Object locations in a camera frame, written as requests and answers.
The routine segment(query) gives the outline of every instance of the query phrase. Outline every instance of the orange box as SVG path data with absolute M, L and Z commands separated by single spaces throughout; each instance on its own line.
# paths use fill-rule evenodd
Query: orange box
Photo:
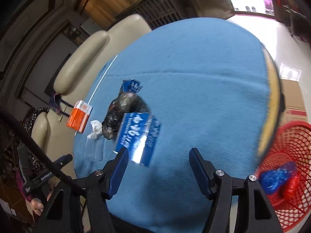
M 84 101 L 77 101 L 66 126 L 83 133 L 93 107 Z

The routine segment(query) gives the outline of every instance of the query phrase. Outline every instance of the round table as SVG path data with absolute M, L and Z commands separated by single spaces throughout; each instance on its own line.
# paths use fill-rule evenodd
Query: round table
M 86 159 L 86 137 L 90 121 L 104 120 L 131 78 L 141 82 L 138 94 L 162 127 L 150 166 L 129 162 L 109 211 L 153 232 L 202 232 L 211 203 L 196 183 L 189 150 L 197 147 L 232 177 L 254 173 L 280 116 L 275 65 L 254 35 L 225 20 L 192 18 L 155 29 L 122 51 L 99 85 L 85 131 L 75 137 L 77 177 L 115 158 L 114 142 L 100 137 L 102 160 Z

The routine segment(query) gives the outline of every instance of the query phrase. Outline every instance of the blue box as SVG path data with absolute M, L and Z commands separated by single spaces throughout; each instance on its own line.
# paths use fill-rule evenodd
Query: blue box
M 161 123 L 149 113 L 126 113 L 117 135 L 115 152 L 128 148 L 129 159 L 149 166 Z
M 141 88 L 142 87 L 140 86 L 140 82 L 137 80 L 124 80 L 120 88 L 120 93 L 133 91 L 135 94 L 137 94 Z

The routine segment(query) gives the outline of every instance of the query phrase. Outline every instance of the red plastic basket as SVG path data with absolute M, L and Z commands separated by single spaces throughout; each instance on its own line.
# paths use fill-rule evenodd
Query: red plastic basket
M 256 175 L 294 161 L 300 184 L 295 197 L 286 201 L 279 190 L 268 198 L 276 210 L 284 232 L 295 227 L 311 209 L 311 125 L 295 121 L 280 127 L 265 160 Z

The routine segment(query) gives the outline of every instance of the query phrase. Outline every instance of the white rod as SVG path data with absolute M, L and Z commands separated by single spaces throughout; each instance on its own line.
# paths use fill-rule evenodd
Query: white rod
M 112 64 L 114 63 L 114 61 L 116 60 L 117 56 L 118 56 L 118 55 L 115 56 L 115 58 L 113 59 L 113 61 L 112 61 L 112 62 L 110 63 L 110 65 L 108 66 L 107 70 L 105 71 L 104 75 L 102 76 L 102 78 L 101 78 L 100 81 L 98 82 L 98 84 L 97 84 L 97 86 L 96 86 L 94 92 L 93 92 L 92 95 L 91 95 L 91 98 L 90 98 L 88 104 L 90 104 L 90 102 L 91 102 L 91 100 L 92 100 L 92 98 L 93 98 L 93 96 L 94 96 L 94 94 L 95 94 L 97 88 L 99 87 L 99 84 L 101 83 L 101 81 L 102 81 L 103 78 L 105 77 L 105 75 L 106 75 L 106 73 L 108 72 L 108 70 L 109 70 L 109 68 L 111 67 L 111 65 L 112 65 Z

